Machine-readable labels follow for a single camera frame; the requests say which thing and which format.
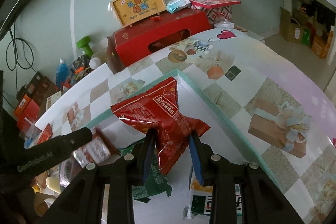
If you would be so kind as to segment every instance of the yellow box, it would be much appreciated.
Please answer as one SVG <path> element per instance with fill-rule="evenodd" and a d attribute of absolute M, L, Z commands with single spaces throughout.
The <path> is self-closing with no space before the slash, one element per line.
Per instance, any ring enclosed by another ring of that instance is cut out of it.
<path fill-rule="evenodd" d="M 112 0 L 111 6 L 122 27 L 166 10 L 164 0 Z"/>

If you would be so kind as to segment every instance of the screw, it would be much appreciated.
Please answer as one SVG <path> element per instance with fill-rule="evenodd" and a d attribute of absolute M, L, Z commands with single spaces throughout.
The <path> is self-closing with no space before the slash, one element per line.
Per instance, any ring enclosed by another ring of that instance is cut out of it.
<path fill-rule="evenodd" d="M 124 159 L 125 160 L 132 160 L 132 159 L 134 159 L 134 156 L 132 154 L 127 154 L 127 155 L 124 156 Z"/>
<path fill-rule="evenodd" d="M 218 160 L 221 159 L 221 157 L 220 157 L 220 155 L 213 154 L 213 155 L 211 156 L 211 159 L 214 160 L 214 161 L 218 161 Z"/>
<path fill-rule="evenodd" d="M 250 162 L 249 166 L 251 169 L 257 169 L 259 167 L 259 165 L 256 162 Z"/>
<path fill-rule="evenodd" d="M 86 169 L 87 170 L 92 170 L 96 167 L 96 164 L 94 164 L 93 162 L 89 163 L 86 165 Z"/>

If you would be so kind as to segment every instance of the floor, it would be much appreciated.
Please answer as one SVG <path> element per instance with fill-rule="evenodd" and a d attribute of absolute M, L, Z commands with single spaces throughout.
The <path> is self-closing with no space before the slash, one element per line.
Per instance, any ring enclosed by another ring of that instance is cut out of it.
<path fill-rule="evenodd" d="M 324 90 L 336 67 L 336 58 L 329 66 L 306 45 L 287 42 L 279 33 L 265 39 L 265 45 L 297 66 Z"/>

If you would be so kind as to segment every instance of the white line on wall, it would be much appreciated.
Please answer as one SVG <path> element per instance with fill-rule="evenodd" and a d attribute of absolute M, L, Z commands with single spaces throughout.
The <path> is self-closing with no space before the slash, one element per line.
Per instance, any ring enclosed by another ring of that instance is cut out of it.
<path fill-rule="evenodd" d="M 75 40 L 75 0 L 70 0 L 70 33 L 73 59 L 77 59 L 77 48 Z"/>

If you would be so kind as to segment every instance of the red packaging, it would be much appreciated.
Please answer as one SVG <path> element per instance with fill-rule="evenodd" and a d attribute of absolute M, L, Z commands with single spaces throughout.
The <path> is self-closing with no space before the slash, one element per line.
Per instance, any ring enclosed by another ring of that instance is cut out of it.
<path fill-rule="evenodd" d="M 177 81 L 173 77 L 155 85 L 147 92 L 124 100 L 111 107 L 124 123 L 146 134 L 149 128 L 158 129 L 156 149 L 159 168 L 166 175 L 188 146 L 186 139 L 196 130 L 202 136 L 210 127 L 201 120 L 179 112 Z"/>
<path fill-rule="evenodd" d="M 53 130 L 51 128 L 51 125 L 48 123 L 47 126 L 45 127 L 45 129 L 43 130 L 39 140 L 37 141 L 37 144 L 46 142 L 47 140 L 50 139 L 50 137 L 53 135 Z"/>
<path fill-rule="evenodd" d="M 95 128 L 92 141 L 75 150 L 73 157 L 84 168 L 90 162 L 102 163 L 112 154 L 119 154 L 118 149 L 105 138 L 100 128 Z"/>

